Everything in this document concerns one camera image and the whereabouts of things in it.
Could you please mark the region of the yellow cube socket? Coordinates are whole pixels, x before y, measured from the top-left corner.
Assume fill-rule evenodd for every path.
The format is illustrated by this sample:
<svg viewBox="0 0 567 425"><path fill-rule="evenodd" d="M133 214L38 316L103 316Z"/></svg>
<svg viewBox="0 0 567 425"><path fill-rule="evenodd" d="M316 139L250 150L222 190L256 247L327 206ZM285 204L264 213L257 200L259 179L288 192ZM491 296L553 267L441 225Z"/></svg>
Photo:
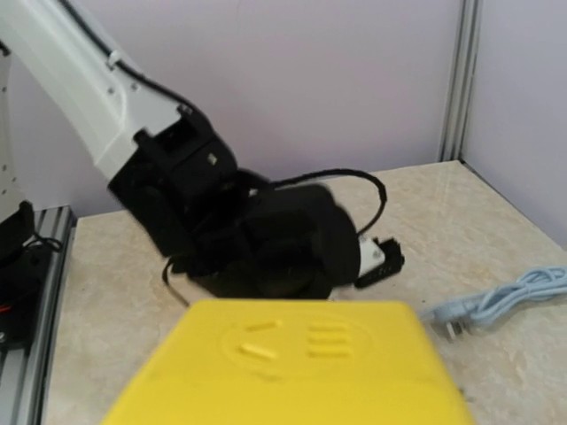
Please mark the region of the yellow cube socket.
<svg viewBox="0 0 567 425"><path fill-rule="evenodd" d="M210 299L139 369L107 424L471 424L399 301Z"/></svg>

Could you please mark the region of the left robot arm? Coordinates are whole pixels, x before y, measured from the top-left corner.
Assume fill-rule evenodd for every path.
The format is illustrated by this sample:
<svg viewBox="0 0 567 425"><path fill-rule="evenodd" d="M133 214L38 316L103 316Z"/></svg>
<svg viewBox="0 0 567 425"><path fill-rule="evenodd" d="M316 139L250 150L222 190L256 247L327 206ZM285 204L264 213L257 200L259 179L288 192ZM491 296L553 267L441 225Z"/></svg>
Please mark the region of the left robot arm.
<svg viewBox="0 0 567 425"><path fill-rule="evenodd" d="M321 184L244 170L209 119L112 49L69 1L4 1L1 41L75 128L167 271L218 298L325 299L361 248Z"/></svg>

